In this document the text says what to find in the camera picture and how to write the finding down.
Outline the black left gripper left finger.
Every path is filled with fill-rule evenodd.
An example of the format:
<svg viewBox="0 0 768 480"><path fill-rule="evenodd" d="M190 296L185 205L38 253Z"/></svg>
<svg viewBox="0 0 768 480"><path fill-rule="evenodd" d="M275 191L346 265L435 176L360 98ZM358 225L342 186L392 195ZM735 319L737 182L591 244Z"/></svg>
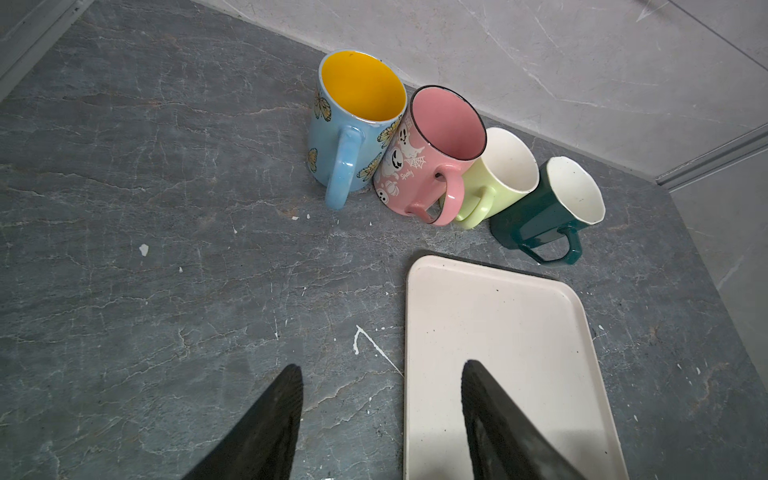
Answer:
<svg viewBox="0 0 768 480"><path fill-rule="evenodd" d="M288 479L303 409L301 368L287 365L187 479Z"/></svg>

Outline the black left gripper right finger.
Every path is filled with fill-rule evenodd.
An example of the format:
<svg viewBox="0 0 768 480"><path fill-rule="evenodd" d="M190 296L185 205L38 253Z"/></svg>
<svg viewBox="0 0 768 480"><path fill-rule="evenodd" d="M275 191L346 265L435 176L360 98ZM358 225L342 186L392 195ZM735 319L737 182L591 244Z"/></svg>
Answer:
<svg viewBox="0 0 768 480"><path fill-rule="evenodd" d="M484 365L467 361L461 403L476 479L581 479Z"/></svg>

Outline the dark green mug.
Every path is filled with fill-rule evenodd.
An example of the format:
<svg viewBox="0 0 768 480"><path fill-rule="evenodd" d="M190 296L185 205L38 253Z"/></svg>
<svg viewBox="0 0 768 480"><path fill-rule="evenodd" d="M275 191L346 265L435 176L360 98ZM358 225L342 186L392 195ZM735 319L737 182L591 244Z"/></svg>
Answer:
<svg viewBox="0 0 768 480"><path fill-rule="evenodd" d="M540 265L573 265L582 256L578 232L605 218L602 193L592 176L565 156L550 158L539 173L533 192L489 219L490 232L505 248ZM568 241L563 256L546 260L535 252L560 238Z"/></svg>

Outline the light green mug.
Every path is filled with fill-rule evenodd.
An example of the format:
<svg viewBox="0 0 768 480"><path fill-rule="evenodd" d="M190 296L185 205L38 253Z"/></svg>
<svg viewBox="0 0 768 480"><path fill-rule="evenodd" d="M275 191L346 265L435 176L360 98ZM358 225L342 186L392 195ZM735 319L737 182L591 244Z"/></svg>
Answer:
<svg viewBox="0 0 768 480"><path fill-rule="evenodd" d="M464 230L521 200L539 184L535 157L520 138L499 127L486 133L483 154L462 176L464 199L453 223Z"/></svg>

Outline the pink ghost print mug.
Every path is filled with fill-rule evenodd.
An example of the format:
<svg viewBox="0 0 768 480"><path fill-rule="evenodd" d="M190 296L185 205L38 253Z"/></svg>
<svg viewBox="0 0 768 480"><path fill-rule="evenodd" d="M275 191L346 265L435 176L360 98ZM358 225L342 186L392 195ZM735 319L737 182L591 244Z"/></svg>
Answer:
<svg viewBox="0 0 768 480"><path fill-rule="evenodd" d="M462 207L463 174L486 145L482 118L463 96L444 86L422 86L374 174L374 191L395 213L447 225Z"/></svg>

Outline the blue mug yellow inside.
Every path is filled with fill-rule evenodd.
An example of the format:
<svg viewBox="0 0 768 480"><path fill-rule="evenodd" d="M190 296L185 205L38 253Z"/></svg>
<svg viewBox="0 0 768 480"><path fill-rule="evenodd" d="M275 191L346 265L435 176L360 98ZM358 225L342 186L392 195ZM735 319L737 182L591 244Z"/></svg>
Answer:
<svg viewBox="0 0 768 480"><path fill-rule="evenodd" d="M367 188L406 110L403 82L382 60L357 50L327 54L318 67L306 165L340 210Z"/></svg>

